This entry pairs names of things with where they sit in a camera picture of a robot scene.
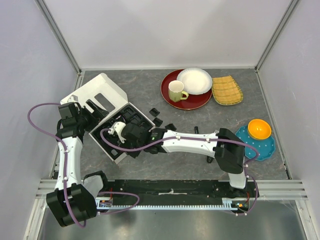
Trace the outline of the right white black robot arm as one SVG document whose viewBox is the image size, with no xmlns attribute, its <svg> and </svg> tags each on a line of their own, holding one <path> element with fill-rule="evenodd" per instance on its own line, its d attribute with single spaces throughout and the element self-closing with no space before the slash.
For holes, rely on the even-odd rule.
<svg viewBox="0 0 320 240">
<path fill-rule="evenodd" d="M 101 130 L 100 136 L 107 145 L 127 154 L 184 152 L 214 158 L 219 168 L 228 174 L 230 193 L 240 197 L 247 191 L 245 143 L 226 128 L 198 134 L 158 127 L 143 130 L 133 123 L 115 122 L 110 128 Z"/>
</svg>

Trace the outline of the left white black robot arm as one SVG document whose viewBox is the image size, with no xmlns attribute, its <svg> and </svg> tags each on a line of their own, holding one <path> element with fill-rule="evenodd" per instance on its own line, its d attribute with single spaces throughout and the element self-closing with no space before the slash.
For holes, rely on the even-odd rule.
<svg viewBox="0 0 320 240">
<path fill-rule="evenodd" d="M 110 191 L 101 170 L 81 178 L 83 138 L 100 118 L 75 100 L 62 103 L 58 111 L 60 120 L 55 136 L 60 153 L 59 170 L 53 192 L 46 195 L 46 203 L 61 227 L 78 224 L 83 228 L 88 219 L 97 215 L 96 197 L 104 197 Z"/>
</svg>

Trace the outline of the small oil bottle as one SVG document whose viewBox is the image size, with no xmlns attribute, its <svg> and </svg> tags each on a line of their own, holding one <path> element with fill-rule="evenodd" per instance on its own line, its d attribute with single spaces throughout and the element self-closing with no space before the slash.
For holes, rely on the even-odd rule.
<svg viewBox="0 0 320 240">
<path fill-rule="evenodd" d="M 118 155 L 118 152 L 117 152 L 115 149 L 113 149 L 113 150 L 111 151 L 111 153 L 112 153 L 113 156 L 117 156 L 117 155 Z"/>
</svg>

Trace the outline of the white clipper kit box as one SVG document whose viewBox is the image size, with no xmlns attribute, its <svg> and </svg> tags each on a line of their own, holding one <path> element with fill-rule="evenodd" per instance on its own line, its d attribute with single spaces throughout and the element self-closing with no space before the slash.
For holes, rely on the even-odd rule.
<svg viewBox="0 0 320 240">
<path fill-rule="evenodd" d="M 86 104 L 87 100 L 91 100 L 100 108 L 107 110 L 109 114 L 103 119 L 96 119 L 92 113 L 93 109 Z M 118 164 L 127 154 L 116 150 L 118 155 L 112 155 L 114 150 L 108 146 L 100 136 L 102 129 L 110 128 L 116 122 L 125 124 L 133 123 L 147 130 L 155 128 L 155 124 L 137 107 L 131 104 L 128 96 L 115 82 L 113 82 L 105 73 L 101 73 L 92 80 L 67 95 L 60 101 L 60 104 L 69 104 L 78 102 L 84 109 L 84 113 L 88 113 L 91 120 L 87 127 L 89 136 L 103 149 L 106 155 L 115 163 Z"/>
</svg>

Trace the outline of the black comb guard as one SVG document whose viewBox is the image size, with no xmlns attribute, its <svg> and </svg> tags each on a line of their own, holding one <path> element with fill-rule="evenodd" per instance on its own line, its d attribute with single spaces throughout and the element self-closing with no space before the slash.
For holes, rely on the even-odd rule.
<svg viewBox="0 0 320 240">
<path fill-rule="evenodd" d="M 158 118 L 158 117 L 155 117 L 155 118 L 152 120 L 152 122 L 153 122 L 154 125 L 155 125 L 156 127 L 158 127 L 158 128 L 163 124 L 163 120 L 161 120 L 161 119 Z"/>
<path fill-rule="evenodd" d="M 175 126 L 173 123 L 167 124 L 167 125 L 165 126 L 165 129 L 166 129 L 166 130 L 171 130 L 171 131 L 176 131 L 176 130 L 177 130 L 176 126 Z"/>
<path fill-rule="evenodd" d="M 156 108 L 152 108 L 149 113 L 153 116 L 153 117 L 157 117 L 160 114 L 160 111 L 158 111 Z"/>
</svg>

